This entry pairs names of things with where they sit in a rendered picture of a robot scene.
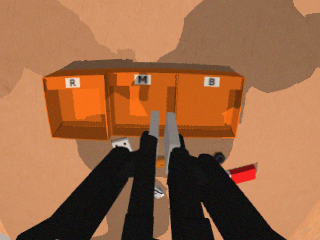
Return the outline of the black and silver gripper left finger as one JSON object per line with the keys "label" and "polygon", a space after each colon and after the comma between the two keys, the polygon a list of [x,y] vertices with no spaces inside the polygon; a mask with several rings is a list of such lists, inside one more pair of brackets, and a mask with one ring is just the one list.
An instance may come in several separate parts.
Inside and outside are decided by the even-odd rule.
{"label": "black and silver gripper left finger", "polygon": [[121,240],[153,240],[158,146],[159,111],[151,110],[149,131],[142,133],[138,150],[114,147],[51,217],[16,240],[90,240],[133,176]]}

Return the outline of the orange aa battery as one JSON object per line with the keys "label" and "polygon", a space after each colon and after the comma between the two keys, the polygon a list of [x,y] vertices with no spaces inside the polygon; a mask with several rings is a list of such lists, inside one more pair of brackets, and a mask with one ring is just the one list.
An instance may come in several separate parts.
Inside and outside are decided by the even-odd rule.
{"label": "orange aa battery", "polygon": [[165,160],[164,160],[164,158],[157,158],[156,168],[159,168],[159,167],[165,167]]}

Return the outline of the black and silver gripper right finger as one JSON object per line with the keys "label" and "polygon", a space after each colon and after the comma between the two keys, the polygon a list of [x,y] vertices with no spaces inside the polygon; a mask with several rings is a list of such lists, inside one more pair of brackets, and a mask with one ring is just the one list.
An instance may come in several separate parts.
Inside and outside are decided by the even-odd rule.
{"label": "black and silver gripper right finger", "polygon": [[172,240],[215,240],[201,202],[223,240],[287,240],[269,226],[212,155],[189,155],[173,112],[166,115],[164,154]]}

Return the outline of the orange three-compartment bin rack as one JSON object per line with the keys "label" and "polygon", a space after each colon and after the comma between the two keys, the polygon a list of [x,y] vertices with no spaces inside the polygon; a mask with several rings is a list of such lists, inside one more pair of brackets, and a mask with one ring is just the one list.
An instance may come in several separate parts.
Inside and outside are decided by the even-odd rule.
{"label": "orange three-compartment bin rack", "polygon": [[141,137],[149,131],[151,110],[159,111],[159,137],[164,138],[166,113],[174,112],[183,138],[236,138],[245,77],[210,70],[102,68],[58,70],[42,83],[52,138]]}

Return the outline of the white domino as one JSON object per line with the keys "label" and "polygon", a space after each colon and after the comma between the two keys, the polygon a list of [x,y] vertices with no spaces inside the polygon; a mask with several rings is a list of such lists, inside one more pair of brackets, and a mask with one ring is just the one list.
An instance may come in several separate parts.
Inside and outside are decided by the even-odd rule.
{"label": "white domino", "polygon": [[124,139],[113,141],[112,146],[113,146],[113,148],[117,147],[117,146],[125,146],[125,147],[129,148],[130,151],[133,151],[128,137],[124,138]]}

